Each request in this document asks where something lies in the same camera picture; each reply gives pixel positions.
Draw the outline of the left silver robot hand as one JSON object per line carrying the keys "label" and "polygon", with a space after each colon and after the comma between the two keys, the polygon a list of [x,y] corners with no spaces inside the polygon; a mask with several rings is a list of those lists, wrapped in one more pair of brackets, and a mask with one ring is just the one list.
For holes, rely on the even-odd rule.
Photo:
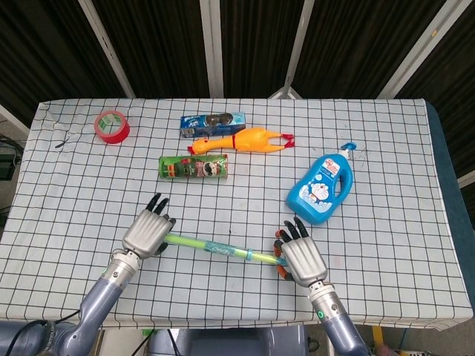
{"label": "left silver robot hand", "polygon": [[141,260],[157,256],[166,249],[165,237],[176,223],[175,218],[162,214],[169,198],[160,197],[161,193],[154,195],[122,239],[123,248],[134,252]]}

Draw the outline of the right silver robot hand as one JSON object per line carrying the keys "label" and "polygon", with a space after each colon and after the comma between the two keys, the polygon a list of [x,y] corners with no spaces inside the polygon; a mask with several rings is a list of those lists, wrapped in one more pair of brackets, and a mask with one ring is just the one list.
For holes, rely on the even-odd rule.
{"label": "right silver robot hand", "polygon": [[293,219],[294,222],[284,221],[287,231],[280,229],[275,233],[274,254],[283,258],[287,266],[276,265],[278,274],[302,287],[322,283],[328,275],[324,259],[302,221],[298,217]]}

